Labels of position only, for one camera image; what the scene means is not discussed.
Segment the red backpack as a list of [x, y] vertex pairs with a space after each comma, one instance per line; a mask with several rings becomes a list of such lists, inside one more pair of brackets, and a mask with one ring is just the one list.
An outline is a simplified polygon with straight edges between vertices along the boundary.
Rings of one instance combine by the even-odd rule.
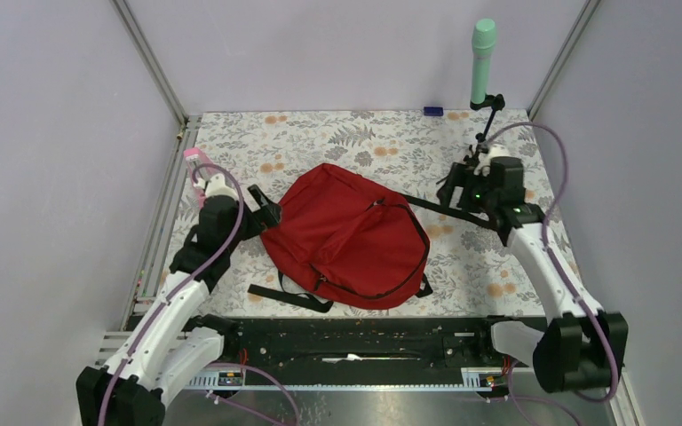
[[335, 303], [387, 310], [431, 295], [424, 272], [431, 242], [412, 208], [472, 220], [330, 163], [299, 177], [279, 205], [280, 223], [260, 238], [278, 280], [302, 290], [252, 285], [248, 292], [320, 313]]

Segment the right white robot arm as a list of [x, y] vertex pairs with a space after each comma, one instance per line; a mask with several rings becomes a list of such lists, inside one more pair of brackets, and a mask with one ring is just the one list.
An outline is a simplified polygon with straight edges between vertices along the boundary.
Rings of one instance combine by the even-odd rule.
[[491, 230], [519, 261], [535, 289], [545, 330], [519, 319], [493, 319], [473, 345], [482, 364], [506, 356], [531, 367], [549, 393], [606, 389], [620, 382], [628, 324], [606, 312], [583, 287], [552, 238], [549, 217], [526, 199], [520, 159], [483, 150], [451, 165], [438, 189], [439, 205], [452, 217]]

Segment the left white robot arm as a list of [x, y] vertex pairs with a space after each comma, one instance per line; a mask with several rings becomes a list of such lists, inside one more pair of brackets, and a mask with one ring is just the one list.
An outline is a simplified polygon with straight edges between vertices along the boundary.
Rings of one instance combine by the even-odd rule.
[[83, 425], [160, 425], [177, 395], [208, 364], [237, 359], [235, 325], [195, 311], [231, 265], [240, 242], [280, 223], [281, 207], [258, 185], [244, 191], [227, 172], [200, 180], [205, 200], [175, 254], [152, 306], [102, 367], [86, 367], [75, 382]]

